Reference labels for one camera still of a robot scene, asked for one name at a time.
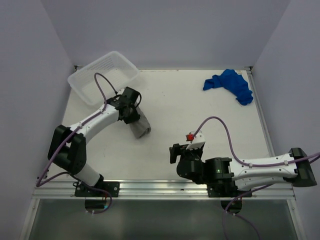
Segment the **grey towel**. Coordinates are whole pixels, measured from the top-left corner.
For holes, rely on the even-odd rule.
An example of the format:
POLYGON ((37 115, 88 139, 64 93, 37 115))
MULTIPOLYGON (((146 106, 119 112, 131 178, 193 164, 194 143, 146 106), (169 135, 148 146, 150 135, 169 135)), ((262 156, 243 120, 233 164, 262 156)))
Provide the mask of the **grey towel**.
POLYGON ((136 139, 140 139, 151 132, 151 125, 143 111, 140 109, 140 107, 137 107, 136 110, 137 113, 140 115, 140 118, 138 121, 130 123, 129 126, 134 137, 136 139))

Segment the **blue towel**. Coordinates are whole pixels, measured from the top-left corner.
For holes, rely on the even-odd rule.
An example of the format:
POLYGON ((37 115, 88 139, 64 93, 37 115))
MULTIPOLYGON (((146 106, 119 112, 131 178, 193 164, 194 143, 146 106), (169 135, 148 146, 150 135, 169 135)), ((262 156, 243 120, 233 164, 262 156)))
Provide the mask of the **blue towel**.
POLYGON ((226 69, 222 74, 215 74, 210 79, 206 79, 202 90, 207 91, 218 88, 224 88, 231 92, 242 106, 251 104, 254 99, 248 83, 242 75, 236 73, 233 69, 226 69))

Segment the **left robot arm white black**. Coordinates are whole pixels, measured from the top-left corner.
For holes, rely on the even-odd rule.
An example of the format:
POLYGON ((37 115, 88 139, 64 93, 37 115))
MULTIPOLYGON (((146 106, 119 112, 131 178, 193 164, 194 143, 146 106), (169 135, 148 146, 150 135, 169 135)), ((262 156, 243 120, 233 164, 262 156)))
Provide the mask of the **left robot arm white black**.
POLYGON ((132 124, 140 120, 137 100, 140 92, 126 87, 121 94, 106 99, 87 118, 71 126, 59 125, 53 133, 48 160, 84 184, 92 196, 103 193, 103 176, 87 163, 87 144, 106 127, 123 121, 132 124))

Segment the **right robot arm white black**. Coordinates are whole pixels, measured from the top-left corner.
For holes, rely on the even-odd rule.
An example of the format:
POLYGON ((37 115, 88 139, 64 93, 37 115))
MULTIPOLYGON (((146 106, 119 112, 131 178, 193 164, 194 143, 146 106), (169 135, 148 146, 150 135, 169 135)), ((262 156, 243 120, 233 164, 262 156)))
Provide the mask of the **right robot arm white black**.
POLYGON ((317 185, 311 163, 299 147, 289 153, 270 158, 236 161, 229 157, 201 160, 203 147, 174 144, 169 148, 170 163, 177 163, 176 172, 197 185, 207 185, 220 196, 235 196, 263 185, 288 182, 294 187, 317 185))

